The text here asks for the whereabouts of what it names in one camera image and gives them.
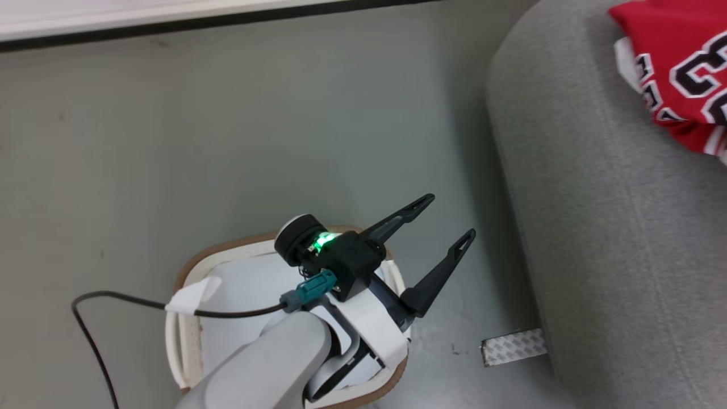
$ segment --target teal connector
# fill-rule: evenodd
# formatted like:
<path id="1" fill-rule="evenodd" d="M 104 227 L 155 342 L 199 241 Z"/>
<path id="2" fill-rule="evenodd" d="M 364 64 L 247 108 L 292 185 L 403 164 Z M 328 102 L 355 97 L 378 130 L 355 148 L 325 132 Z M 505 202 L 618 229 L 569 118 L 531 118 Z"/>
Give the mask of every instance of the teal connector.
<path id="1" fill-rule="evenodd" d="M 311 301 L 317 300 L 333 290 L 336 286 L 336 275 L 331 270 L 323 270 L 315 276 L 305 280 L 280 297 L 285 305 L 285 312 L 293 312 Z"/>
<path id="2" fill-rule="evenodd" d="M 300 297 L 303 304 L 310 303 L 327 292 L 333 290 L 336 286 L 336 276 L 331 270 L 323 270 L 315 276 L 305 280 L 295 287 L 295 292 Z"/>

